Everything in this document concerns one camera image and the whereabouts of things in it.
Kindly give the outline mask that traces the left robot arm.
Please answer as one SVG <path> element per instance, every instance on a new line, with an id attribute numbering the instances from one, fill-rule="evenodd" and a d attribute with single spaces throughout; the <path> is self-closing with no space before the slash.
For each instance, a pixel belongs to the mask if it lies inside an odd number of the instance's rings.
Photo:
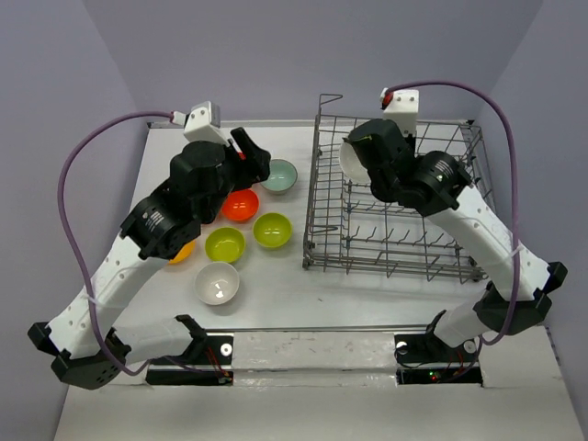
<path id="1" fill-rule="evenodd" d="M 189 315 L 124 328 L 116 324 L 141 288 L 212 223 L 227 197 L 270 175 L 270 152 L 245 129 L 229 141 L 188 143 L 169 176 L 122 222 L 107 257 L 74 300 L 49 322 L 35 322 L 28 338 L 53 360 L 69 386 L 97 390 L 136 363 L 167 358 L 184 368 L 206 350 L 208 335 Z"/>

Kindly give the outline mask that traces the grey wire dish rack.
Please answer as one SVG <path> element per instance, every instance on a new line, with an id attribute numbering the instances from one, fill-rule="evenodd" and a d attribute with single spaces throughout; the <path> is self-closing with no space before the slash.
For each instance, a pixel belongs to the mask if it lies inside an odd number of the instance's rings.
<path id="1" fill-rule="evenodd" d="M 453 278 L 486 278 L 456 239 L 416 210 L 375 199 L 366 183 L 346 176 L 339 162 L 344 136 L 364 118 L 337 115 L 339 94 L 321 94 L 314 120 L 306 222 L 305 269 Z"/>

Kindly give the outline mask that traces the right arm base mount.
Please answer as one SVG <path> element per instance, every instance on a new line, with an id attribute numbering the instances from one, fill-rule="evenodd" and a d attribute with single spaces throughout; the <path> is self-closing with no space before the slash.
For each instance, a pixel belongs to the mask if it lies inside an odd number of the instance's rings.
<path id="1" fill-rule="evenodd" d="M 479 348 L 470 339 L 455 348 L 440 341 L 434 329 L 439 312 L 421 334 L 396 334 L 394 358 L 400 385 L 482 384 Z"/>

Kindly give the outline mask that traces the beige painted ceramic bowl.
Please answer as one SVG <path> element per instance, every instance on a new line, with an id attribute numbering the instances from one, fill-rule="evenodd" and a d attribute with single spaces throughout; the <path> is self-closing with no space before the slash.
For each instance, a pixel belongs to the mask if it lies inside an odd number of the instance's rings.
<path id="1" fill-rule="evenodd" d="M 370 178 L 367 169 L 360 163 L 353 147 L 345 141 L 339 148 L 339 164 L 344 175 L 354 183 L 368 184 Z"/>

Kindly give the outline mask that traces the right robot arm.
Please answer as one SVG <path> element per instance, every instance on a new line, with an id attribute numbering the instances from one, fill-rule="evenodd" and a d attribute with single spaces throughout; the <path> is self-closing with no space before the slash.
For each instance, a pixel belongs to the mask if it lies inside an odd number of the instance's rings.
<path id="1" fill-rule="evenodd" d="M 416 210 L 465 248 L 487 275 L 479 300 L 438 314 L 423 338 L 424 352 L 443 360 L 481 334 L 516 335 L 545 321 L 568 270 L 548 263 L 515 238 L 487 205 L 462 162 L 442 151 L 418 155 L 397 124 L 371 119 L 345 138 L 382 202 Z"/>

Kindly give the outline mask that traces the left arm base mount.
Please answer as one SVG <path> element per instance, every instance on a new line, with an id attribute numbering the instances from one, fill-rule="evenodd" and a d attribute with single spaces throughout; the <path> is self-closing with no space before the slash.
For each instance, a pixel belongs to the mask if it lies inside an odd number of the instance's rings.
<path id="1" fill-rule="evenodd" d="M 232 334 L 209 334 L 188 315 L 175 318 L 189 330 L 192 342 L 179 356 L 155 359 L 145 381 L 151 386 L 231 386 Z"/>

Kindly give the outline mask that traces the white bowl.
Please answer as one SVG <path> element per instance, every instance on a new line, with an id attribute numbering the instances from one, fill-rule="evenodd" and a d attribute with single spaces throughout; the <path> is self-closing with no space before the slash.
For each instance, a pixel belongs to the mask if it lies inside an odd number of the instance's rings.
<path id="1" fill-rule="evenodd" d="M 229 263 L 212 262 L 196 275 L 194 290 L 209 306 L 219 306 L 232 300 L 240 287 L 238 271 Z"/>

